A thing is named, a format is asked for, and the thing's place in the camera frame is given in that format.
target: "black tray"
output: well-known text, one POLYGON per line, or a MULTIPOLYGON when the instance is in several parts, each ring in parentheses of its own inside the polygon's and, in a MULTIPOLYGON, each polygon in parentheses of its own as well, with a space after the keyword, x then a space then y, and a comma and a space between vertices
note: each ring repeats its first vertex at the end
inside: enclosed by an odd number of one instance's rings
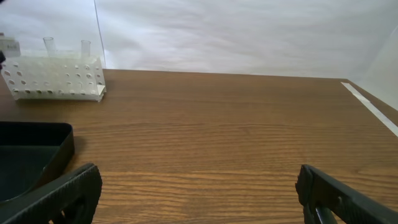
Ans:
POLYGON ((74 152, 70 124, 0 122, 0 204, 55 180, 74 152))

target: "wood grain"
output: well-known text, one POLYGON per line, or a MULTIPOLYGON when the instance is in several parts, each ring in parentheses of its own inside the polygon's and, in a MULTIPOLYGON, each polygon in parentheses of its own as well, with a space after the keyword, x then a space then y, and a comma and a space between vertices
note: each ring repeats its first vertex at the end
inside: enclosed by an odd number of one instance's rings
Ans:
MULTIPOLYGON (((398 211, 398 139, 326 78, 105 70, 101 103, 17 101, 0 117, 68 122, 68 170, 98 165, 94 223, 303 223, 311 164, 398 211)), ((398 121, 397 111, 366 95, 398 121)))

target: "tape strip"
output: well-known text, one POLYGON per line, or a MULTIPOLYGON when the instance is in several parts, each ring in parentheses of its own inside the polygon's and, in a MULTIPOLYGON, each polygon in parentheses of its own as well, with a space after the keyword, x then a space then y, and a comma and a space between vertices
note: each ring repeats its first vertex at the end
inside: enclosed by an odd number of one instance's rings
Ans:
POLYGON ((373 104, 362 94, 360 94, 351 84, 343 82, 341 84, 343 84, 347 88, 347 90, 349 90, 355 97, 357 97, 357 99, 359 99, 360 102, 365 107, 367 107, 369 111, 371 111, 377 118, 379 118, 379 120, 398 137, 398 127, 390 119, 388 119, 381 111, 373 106, 373 104))

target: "clear glass tube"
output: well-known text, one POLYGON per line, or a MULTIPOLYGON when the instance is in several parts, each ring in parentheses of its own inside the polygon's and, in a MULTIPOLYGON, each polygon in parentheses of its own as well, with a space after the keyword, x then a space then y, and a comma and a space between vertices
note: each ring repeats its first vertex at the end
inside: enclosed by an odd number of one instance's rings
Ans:
POLYGON ((54 57, 55 56, 55 42, 54 38, 52 37, 44 37, 44 45, 45 48, 47 49, 47 53, 49 57, 54 57))
POLYGON ((88 40, 81 41, 81 57, 88 58, 90 56, 90 44, 91 42, 88 40))

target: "brown tabletop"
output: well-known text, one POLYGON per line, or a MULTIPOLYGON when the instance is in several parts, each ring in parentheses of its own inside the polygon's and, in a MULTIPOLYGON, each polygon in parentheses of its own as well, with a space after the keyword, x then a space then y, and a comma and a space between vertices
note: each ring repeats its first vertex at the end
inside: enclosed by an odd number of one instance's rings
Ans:
MULTIPOLYGON (((0 118, 67 122, 103 189, 94 223, 303 223, 311 164, 398 211, 398 138, 340 82, 105 70, 94 101, 14 101, 0 118)), ((361 90, 386 116, 398 114, 361 90)))

